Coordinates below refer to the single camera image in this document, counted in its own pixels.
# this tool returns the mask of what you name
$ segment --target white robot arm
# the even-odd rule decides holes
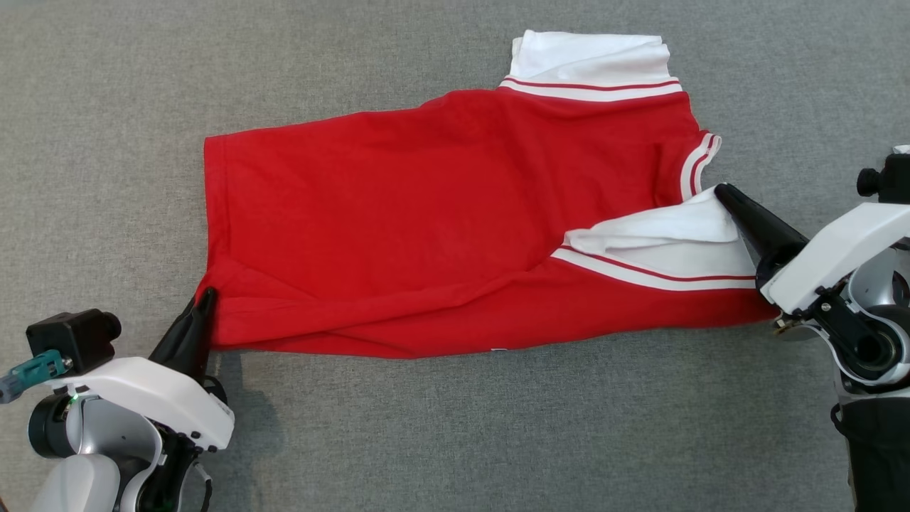
[[[831,412],[859,512],[910,510],[910,154],[857,181],[864,203],[810,241],[731,185],[715,189],[760,256],[777,334],[820,336],[836,362]]]
[[[49,384],[54,394],[35,407],[28,436],[39,455],[63,459],[33,512],[179,511],[193,468],[207,509],[211,477],[198,458],[227,448],[234,430],[223,388],[204,374],[214,304],[213,290],[191,301],[148,359],[111,359],[119,323],[110,313],[62,313],[26,330],[41,364],[13,372],[0,398]]]

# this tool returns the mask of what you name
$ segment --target gray carpet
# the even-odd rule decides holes
[[[0,366],[98,307],[145,355],[205,269],[202,140],[494,87],[525,28],[663,35],[729,180],[812,234],[910,141],[904,0],[55,0],[0,7]],[[820,342],[764,326],[423,361],[228,353],[212,510],[849,510]],[[52,466],[0,408],[0,496]],[[187,510],[198,506],[198,492]]]

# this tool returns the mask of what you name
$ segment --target red stripe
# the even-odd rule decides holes
[[[639,267],[632,266],[628,263],[623,263],[621,261],[611,260],[610,258],[604,258],[597,254],[586,254],[584,252],[576,251],[574,248],[563,245],[560,249],[567,249],[572,252],[577,252],[582,256],[587,256],[589,258],[594,258],[595,260],[600,260],[609,263],[610,265],[616,265],[617,267],[623,267],[630,271],[637,271],[643,274],[652,275],[654,277],[659,277],[661,279],[666,279],[669,281],[679,281],[679,282],[693,282],[693,281],[719,281],[719,280],[733,280],[733,281],[751,281],[755,279],[755,276],[752,275],[706,275],[706,276],[697,276],[697,277],[677,277],[672,275],[661,274],[655,271],[649,271],[646,269],[641,269]]]
[[[586,86],[584,84],[538,84],[533,82],[522,82],[521,80],[516,80],[512,77],[505,77],[503,81],[515,82],[520,86],[528,87],[556,87],[562,89],[589,89],[592,91],[621,91],[625,89],[653,89],[657,87],[672,86],[680,83],[679,80],[670,80],[667,82],[662,82],[660,84],[637,84],[631,86],[614,86],[614,87],[598,87],[598,86]]]
[[[692,166],[692,170],[690,171],[689,187],[692,189],[693,196],[698,193],[698,189],[695,188],[695,170],[698,169],[699,164],[704,162],[704,160],[708,158],[708,155],[711,154],[711,148],[714,146],[714,139],[716,137],[716,135],[711,135],[711,140],[708,142],[708,149],[704,152],[701,158],[695,160],[695,165]]]

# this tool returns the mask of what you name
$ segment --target cable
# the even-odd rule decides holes
[[[200,512],[208,512],[208,500],[212,499],[212,481],[208,480],[206,482],[206,497],[202,500],[202,510]]]
[[[194,462],[193,467],[200,475],[202,475],[202,478],[206,481],[206,497],[202,499],[202,509],[200,512],[208,512],[208,502],[212,499],[212,477],[206,473],[205,468],[199,464],[199,461]]]

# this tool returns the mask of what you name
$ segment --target teal connector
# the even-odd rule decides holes
[[[26,389],[65,374],[72,366],[73,362],[56,350],[40,353],[19,364],[9,374],[0,377],[0,404],[9,404],[22,396]]]

